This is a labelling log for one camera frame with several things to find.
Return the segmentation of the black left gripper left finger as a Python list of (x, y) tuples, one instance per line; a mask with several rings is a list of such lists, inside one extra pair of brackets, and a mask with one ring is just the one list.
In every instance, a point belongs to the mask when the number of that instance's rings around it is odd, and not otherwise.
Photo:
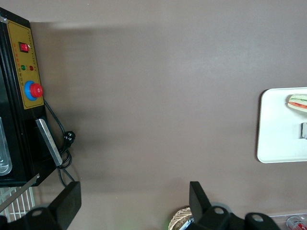
[(81, 205), (81, 183), (70, 182), (50, 203), (49, 211), (60, 227), (69, 227)]

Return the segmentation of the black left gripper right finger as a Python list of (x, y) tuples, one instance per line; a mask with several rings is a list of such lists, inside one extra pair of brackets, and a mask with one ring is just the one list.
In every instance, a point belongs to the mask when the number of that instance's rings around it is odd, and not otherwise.
[(204, 213), (212, 207), (198, 181), (191, 181), (189, 184), (189, 207), (195, 222), (198, 222)]

